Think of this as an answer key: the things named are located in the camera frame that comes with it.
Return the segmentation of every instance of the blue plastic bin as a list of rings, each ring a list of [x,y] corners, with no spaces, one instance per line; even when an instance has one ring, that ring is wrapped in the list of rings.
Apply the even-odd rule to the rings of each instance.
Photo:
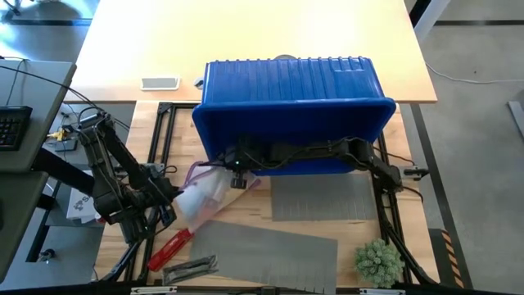
[[[214,61],[206,65],[202,104],[192,113],[210,160],[236,146],[305,144],[355,136],[373,142],[395,112],[364,57]],[[337,159],[298,161],[256,175],[347,173]]]

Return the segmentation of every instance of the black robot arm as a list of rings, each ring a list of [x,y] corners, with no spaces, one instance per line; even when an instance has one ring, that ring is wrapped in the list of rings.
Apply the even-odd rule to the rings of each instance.
[[[153,166],[138,164],[116,135],[109,114],[99,111],[81,120],[76,131],[93,173],[94,207],[110,225],[120,224],[127,244],[140,243],[154,234],[155,226],[151,229],[145,217],[147,208],[160,209],[164,226],[176,219],[171,202],[181,193],[178,187]],[[110,154],[127,172],[129,184],[116,177]]]
[[[389,166],[373,151],[373,145],[361,138],[342,138],[298,146],[275,143],[269,146],[243,138],[238,145],[225,152],[223,164],[235,172],[231,186],[245,188],[243,174],[249,170],[278,169],[294,161],[339,159],[356,170],[369,170],[382,181],[386,191],[399,192],[402,179],[399,168]]]

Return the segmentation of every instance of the gray felt mat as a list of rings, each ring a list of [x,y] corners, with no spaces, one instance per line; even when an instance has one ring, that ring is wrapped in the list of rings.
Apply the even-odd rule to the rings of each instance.
[[[208,221],[193,238],[191,260],[217,255],[217,275],[334,294],[337,241]]]
[[[272,177],[271,194],[274,221],[377,218],[369,174]]]

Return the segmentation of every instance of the desk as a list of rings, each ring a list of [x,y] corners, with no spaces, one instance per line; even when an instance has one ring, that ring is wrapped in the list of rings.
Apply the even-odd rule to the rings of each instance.
[[[139,162],[146,162],[151,142],[152,130],[155,124],[158,102],[137,102],[131,130],[129,131],[127,148]],[[402,157],[411,158],[409,146],[404,130],[402,116],[397,108],[390,122],[384,129],[388,152]],[[179,110],[174,124],[174,134],[169,150],[168,165],[176,165],[178,172],[171,175],[174,185],[183,183],[190,165],[198,160],[206,160],[200,137],[192,123],[191,110]],[[393,165],[405,163],[391,158]],[[412,188],[416,184],[406,183]],[[301,222],[272,222],[271,221],[271,185],[269,178],[262,178],[262,185],[254,192],[238,198],[225,207],[216,217],[216,220],[241,225],[256,226],[265,229],[276,229],[296,234],[316,235],[323,238],[338,240],[337,287],[361,287],[354,271],[354,253],[357,247],[362,247],[375,238],[380,238],[380,230],[376,220],[334,220],[334,221],[301,221]],[[404,238],[408,249],[418,263],[435,280],[438,280],[435,258],[427,230],[426,218],[422,202],[414,193],[403,191],[397,194],[400,218],[404,230]],[[166,231],[159,234],[155,240],[153,252],[158,251],[178,229],[185,228],[181,215]],[[122,239],[118,225],[107,225],[102,236],[102,243],[98,252],[96,270],[100,276],[105,275],[120,259],[127,248]],[[191,243],[186,245],[169,263],[168,266],[187,261]],[[137,255],[135,276],[140,273],[139,265],[142,262],[143,245]],[[160,273],[149,274],[149,282],[159,279]],[[239,281],[208,275],[181,282],[178,285],[193,286],[260,286],[256,283]]]
[[[282,54],[370,57],[387,97],[436,101],[403,0],[104,0],[71,87],[93,101],[200,101],[207,62]],[[140,90],[172,75],[177,91]]]
[[[16,69],[20,61],[0,61]],[[75,65],[58,61],[24,61],[20,70],[69,85]],[[5,106],[16,72],[0,68],[0,106]],[[0,152],[1,172],[29,171],[66,95],[66,89],[45,80],[18,73],[10,106],[32,107],[30,122],[18,151]]]

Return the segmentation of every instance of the gray desk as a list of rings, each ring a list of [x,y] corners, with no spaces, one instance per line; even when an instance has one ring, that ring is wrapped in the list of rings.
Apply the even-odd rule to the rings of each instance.
[[[0,61],[0,66],[16,69],[20,61]],[[26,61],[20,70],[69,85],[76,66],[70,62]],[[15,71],[0,68],[0,106],[5,106]],[[25,172],[33,165],[49,128],[60,109],[66,89],[22,73],[16,78],[10,106],[33,108],[29,127],[20,150],[0,152],[0,172]]]
[[[15,69],[20,61],[0,61]],[[76,66],[70,62],[26,61],[20,70],[69,85]],[[0,106],[4,106],[15,72],[0,68]],[[5,278],[34,208],[47,181],[46,172],[29,172],[51,128],[66,89],[45,80],[18,74],[10,106],[33,108],[19,151],[0,152],[0,202],[3,227],[0,229],[0,283]]]

